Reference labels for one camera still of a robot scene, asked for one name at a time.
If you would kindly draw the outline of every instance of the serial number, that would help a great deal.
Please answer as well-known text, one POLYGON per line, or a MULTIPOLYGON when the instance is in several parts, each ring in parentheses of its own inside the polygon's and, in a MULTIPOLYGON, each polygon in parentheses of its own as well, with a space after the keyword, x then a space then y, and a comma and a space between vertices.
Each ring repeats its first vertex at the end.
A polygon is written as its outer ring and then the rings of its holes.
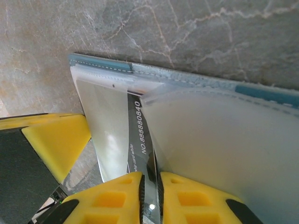
POLYGON ((136 118, 138 123, 138 132, 140 137, 140 147, 143 154, 146 154, 146 147, 145 147, 145 140, 144 140, 144 131, 143 131, 143 123, 142 123, 142 116, 141 116, 141 109, 140 109, 140 103, 138 101, 135 101, 135 108, 136 108, 136 118))

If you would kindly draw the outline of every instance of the marble surface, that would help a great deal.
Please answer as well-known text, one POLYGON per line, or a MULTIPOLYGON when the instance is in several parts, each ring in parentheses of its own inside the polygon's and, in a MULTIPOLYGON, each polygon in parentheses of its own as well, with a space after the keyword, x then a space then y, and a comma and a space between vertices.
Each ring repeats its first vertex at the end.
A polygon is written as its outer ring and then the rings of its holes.
POLYGON ((67 54, 299 89, 298 0, 0 0, 11 115, 82 112, 67 54))

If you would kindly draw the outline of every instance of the black rubber pad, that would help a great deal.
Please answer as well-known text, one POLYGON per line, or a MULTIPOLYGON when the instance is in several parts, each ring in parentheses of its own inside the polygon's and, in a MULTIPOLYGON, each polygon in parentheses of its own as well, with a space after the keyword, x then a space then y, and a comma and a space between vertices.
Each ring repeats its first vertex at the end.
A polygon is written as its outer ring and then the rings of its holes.
POLYGON ((21 129, 0 130, 0 220, 5 224, 28 223, 58 186, 21 129))
POLYGON ((163 223, 163 205, 164 205, 164 187, 160 173, 157 176, 158 182, 158 199, 159 199, 159 207, 160 207, 160 217, 161 223, 163 223))
POLYGON ((144 211, 144 195, 145 195, 145 176, 142 175, 140 184, 139 184, 139 218, 140 224, 143 223, 143 211, 144 211))
POLYGON ((57 208, 55 208, 55 210, 40 224, 63 224, 78 204, 78 199, 72 199, 58 205, 57 208))
POLYGON ((226 203, 242 224, 263 224, 245 204, 233 199, 226 200, 226 203))

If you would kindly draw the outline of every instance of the yellow foam pad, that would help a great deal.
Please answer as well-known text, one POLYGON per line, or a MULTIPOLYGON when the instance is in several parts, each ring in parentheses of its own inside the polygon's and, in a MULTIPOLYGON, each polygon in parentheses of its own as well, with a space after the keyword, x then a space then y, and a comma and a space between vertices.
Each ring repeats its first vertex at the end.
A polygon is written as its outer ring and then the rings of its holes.
POLYGON ((74 115, 71 113, 48 113, 42 115, 31 115, 24 117, 12 117, 0 120, 0 130, 31 126, 49 122, 52 119, 74 115))
POLYGON ((226 203, 239 198, 176 174, 162 172, 161 178, 163 224, 242 224, 226 203))
POLYGON ((91 137, 83 115, 55 117, 22 132, 58 182, 67 176, 91 137))
POLYGON ((79 204, 64 224, 140 224, 141 177, 133 172, 67 197, 63 203, 79 204))

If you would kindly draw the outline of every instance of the stitching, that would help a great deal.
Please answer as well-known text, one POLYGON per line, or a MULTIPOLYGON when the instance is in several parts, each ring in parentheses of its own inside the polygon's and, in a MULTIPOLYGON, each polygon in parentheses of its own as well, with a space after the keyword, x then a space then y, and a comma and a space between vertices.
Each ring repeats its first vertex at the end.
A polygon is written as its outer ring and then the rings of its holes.
MULTIPOLYGON (((107 66, 101 66, 101 65, 98 65, 98 64, 86 63, 86 62, 83 62, 83 61, 72 60, 72 59, 70 59, 70 61, 77 62, 77 63, 82 63, 82 64, 87 64, 87 65, 93 65, 93 66, 100 67, 100 68, 103 68, 103 69, 110 69, 110 70, 122 71, 122 72, 127 72, 127 73, 136 72, 136 73, 139 73, 139 74, 151 75, 151 76, 154 76, 154 77, 167 78, 167 79, 175 81, 175 82, 188 83, 188 84, 193 84, 193 85, 200 86, 200 87, 209 87, 209 88, 212 88, 212 89, 215 88, 215 87, 212 87, 212 86, 203 86, 201 84, 196 84, 194 82, 189 82, 189 81, 179 80, 179 79, 173 79, 171 77, 164 77, 163 75, 157 75, 157 74, 143 72, 143 71, 136 71, 136 70, 135 71, 127 71, 127 70, 122 70, 122 69, 115 69, 115 68, 111 68, 111 67, 107 67, 107 66)), ((278 102, 276 102, 274 100, 270 100, 269 102, 273 102, 273 103, 278 104, 278 102)), ((282 105, 289 106, 289 107, 295 107, 294 105, 286 104, 286 103, 284 103, 282 105)))
POLYGON ((115 70, 115 71, 123 71, 123 72, 127 72, 127 73, 133 73, 133 71, 115 69, 115 68, 111 68, 111 67, 107 67, 107 66, 101 66, 101 65, 98 65, 98 64, 87 63, 87 62, 83 62, 83 61, 77 61, 77 60, 72 60, 72 59, 70 59, 70 61, 77 62, 77 63, 82 63, 82 64, 87 64, 87 65, 93 65, 93 66, 100 67, 100 68, 103 68, 103 69, 110 69, 110 70, 115 70))
MULTIPOLYGON (((143 72, 143 71, 134 71, 136 73, 139 73, 139 74, 145 74, 145 75, 151 75, 151 76, 155 76, 155 77, 163 77, 162 75, 157 75, 157 74, 153 74, 153 73, 148 73, 148 72, 143 72)), ((212 86, 203 86, 202 84, 196 84, 196 83, 193 83, 193 82, 189 82, 189 81, 185 81, 185 80, 179 80, 179 79, 173 79, 173 78, 170 78, 170 77, 164 77, 164 78, 167 78, 169 80, 172 80, 172 81, 175 81, 175 82, 181 82, 181 83, 189 83, 189 84, 193 84, 193 85, 196 85, 196 86, 200 86, 200 87, 204 87, 204 88, 211 88, 211 89, 215 89, 216 87, 212 87, 212 86)), ((277 101, 274 101, 274 100, 266 100, 266 101, 269 101, 269 102, 272 102, 272 103, 276 103, 276 104, 279 104, 277 101)), ((284 105, 284 106, 288 106, 288 107, 295 107, 295 105, 292 105, 292 104, 286 104, 286 103, 283 103, 283 104, 279 104, 279 105, 284 105)))
POLYGON ((86 72, 86 71, 81 71, 81 72, 84 73, 84 74, 87 74, 87 75, 92 75, 92 76, 106 78, 106 79, 110 79, 110 80, 117 80, 117 81, 124 81, 124 82, 126 82, 126 80, 122 79, 122 78, 115 78, 115 77, 111 77, 111 76, 99 76, 99 75, 96 75, 96 74, 94 74, 92 72, 86 72))
POLYGON ((265 108, 270 108, 270 109, 273 109, 275 111, 279 111, 279 112, 282 112, 284 114, 288 114, 288 115, 293 115, 295 116, 296 118, 299 119, 299 114, 292 114, 291 112, 285 110, 285 109, 280 109, 280 108, 277 108, 277 107, 271 107, 270 105, 267 105, 267 104, 263 104, 262 102, 257 102, 257 101, 254 101, 254 100, 250 100, 250 99, 244 99, 242 97, 237 97, 235 95, 231 95, 229 93, 222 93, 222 92, 215 92, 215 91, 206 91, 206 90, 189 90, 189 91, 178 91, 178 92, 175 92, 175 94, 181 94, 181 93, 192 93, 192 92, 198 92, 198 93, 213 93, 213 94, 216 94, 216 95, 222 95, 222 96, 226 96, 226 97, 231 97, 231 98, 234 98, 234 99, 239 99, 239 100, 242 100, 242 101, 246 101, 246 102, 249 102, 249 103, 252 103, 252 104, 255 104, 255 105, 259 105, 259 106, 263 106, 265 108))

